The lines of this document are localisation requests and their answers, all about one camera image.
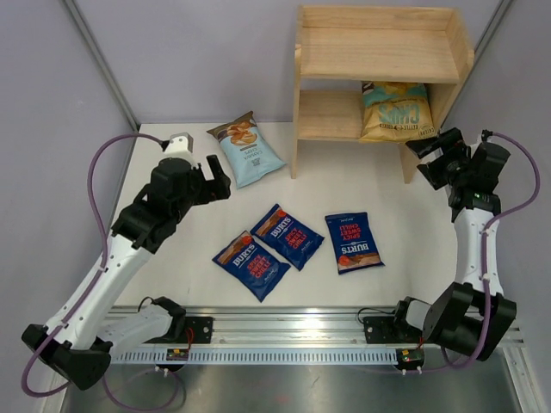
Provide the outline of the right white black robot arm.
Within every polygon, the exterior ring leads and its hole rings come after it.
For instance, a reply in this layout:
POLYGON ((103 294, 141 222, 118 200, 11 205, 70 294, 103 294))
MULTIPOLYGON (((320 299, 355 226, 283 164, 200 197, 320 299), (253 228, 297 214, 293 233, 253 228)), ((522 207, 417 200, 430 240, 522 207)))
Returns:
POLYGON ((391 331, 401 341, 434 343, 484 361, 498 346, 517 315, 498 278, 496 238, 501 201, 495 193, 498 177, 510 153, 483 139, 467 145, 454 127, 437 137, 408 144, 419 158, 441 155, 418 165, 434 188, 447 188, 455 229, 455 279, 432 303, 407 297, 391 319, 391 331))

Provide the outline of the light blue cassava chips bag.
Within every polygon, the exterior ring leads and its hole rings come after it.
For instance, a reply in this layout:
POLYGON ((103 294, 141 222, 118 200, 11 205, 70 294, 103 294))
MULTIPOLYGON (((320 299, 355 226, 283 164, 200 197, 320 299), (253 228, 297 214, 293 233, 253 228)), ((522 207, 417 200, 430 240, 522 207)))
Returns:
POLYGON ((259 181, 286 165, 265 141, 253 112, 207 130, 220 144, 231 167, 237 188, 259 181))

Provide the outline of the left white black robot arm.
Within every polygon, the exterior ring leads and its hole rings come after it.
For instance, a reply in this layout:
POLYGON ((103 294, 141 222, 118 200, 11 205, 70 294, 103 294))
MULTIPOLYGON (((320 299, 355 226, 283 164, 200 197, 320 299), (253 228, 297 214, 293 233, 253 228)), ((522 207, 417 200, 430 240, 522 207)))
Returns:
POLYGON ((118 323, 102 322, 128 282, 153 257, 193 206, 226 200, 230 178, 215 155, 207 156, 213 173, 180 157, 167 157, 125 207, 107 237, 95 267, 55 316, 44 325, 30 324, 22 341, 67 381, 84 391, 97 383, 111 361, 153 340, 178 342, 186 335, 185 309, 166 297, 118 323))

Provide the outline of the large yellow kettle chips bag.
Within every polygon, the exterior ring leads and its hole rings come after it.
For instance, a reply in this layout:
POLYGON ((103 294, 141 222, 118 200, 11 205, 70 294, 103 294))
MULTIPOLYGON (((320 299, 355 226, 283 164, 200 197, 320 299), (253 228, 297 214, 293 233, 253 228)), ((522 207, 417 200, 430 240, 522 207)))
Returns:
POLYGON ((436 137, 423 83, 362 81, 361 142, 408 141, 436 137))

